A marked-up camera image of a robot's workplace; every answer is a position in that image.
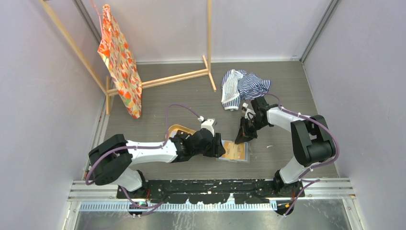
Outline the gold credit card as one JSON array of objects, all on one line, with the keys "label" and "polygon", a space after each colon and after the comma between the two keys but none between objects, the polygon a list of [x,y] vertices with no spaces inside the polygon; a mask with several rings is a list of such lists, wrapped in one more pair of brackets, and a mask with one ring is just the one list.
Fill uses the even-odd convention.
[{"label": "gold credit card", "polygon": [[225,140],[223,141],[223,147],[225,149],[225,153],[221,156],[221,158],[234,160],[235,159],[235,143],[233,141]]},{"label": "gold credit card", "polygon": [[247,147],[246,143],[235,144],[235,160],[246,161],[247,160]]}]

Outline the grey card holder wallet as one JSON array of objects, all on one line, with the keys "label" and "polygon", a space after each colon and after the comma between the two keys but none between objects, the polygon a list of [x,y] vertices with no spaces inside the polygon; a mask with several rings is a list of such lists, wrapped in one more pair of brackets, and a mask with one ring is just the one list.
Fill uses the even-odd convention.
[{"label": "grey card holder wallet", "polygon": [[249,143],[235,144],[230,140],[222,140],[225,154],[217,158],[218,161],[249,163],[250,148]]}]

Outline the orange oval tray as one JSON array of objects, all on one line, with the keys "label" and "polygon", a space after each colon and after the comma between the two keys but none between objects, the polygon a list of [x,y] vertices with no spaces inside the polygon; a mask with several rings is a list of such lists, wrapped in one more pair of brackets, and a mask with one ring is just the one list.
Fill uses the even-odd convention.
[{"label": "orange oval tray", "polygon": [[169,137],[174,137],[178,132],[188,133],[193,135],[196,131],[181,125],[171,125],[168,129]]}]

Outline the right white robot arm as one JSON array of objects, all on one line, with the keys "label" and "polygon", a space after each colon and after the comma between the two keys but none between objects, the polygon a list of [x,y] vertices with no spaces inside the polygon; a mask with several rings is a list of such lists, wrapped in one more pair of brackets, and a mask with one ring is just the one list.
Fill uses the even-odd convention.
[{"label": "right white robot arm", "polygon": [[275,173],[272,181],[271,187],[277,196],[295,192],[300,186],[299,180],[313,166],[336,156],[337,147],[323,116],[295,113],[281,105],[268,104],[263,96],[253,99],[250,106],[243,103],[241,107],[244,116],[240,119],[236,144],[256,139],[257,131],[264,127],[278,126],[291,133],[293,157]]}]

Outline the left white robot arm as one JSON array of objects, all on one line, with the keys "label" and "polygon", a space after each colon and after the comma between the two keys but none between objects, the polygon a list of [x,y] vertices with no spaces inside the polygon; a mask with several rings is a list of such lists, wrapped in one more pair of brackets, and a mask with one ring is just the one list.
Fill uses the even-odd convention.
[{"label": "left white robot arm", "polygon": [[219,158],[225,152],[220,133],[212,134],[206,128],[194,133],[171,131],[165,142],[135,142],[116,134],[89,152],[91,169],[85,183],[116,184],[133,197],[142,198],[147,192],[145,178],[130,166],[149,162],[184,162],[199,154]]}]

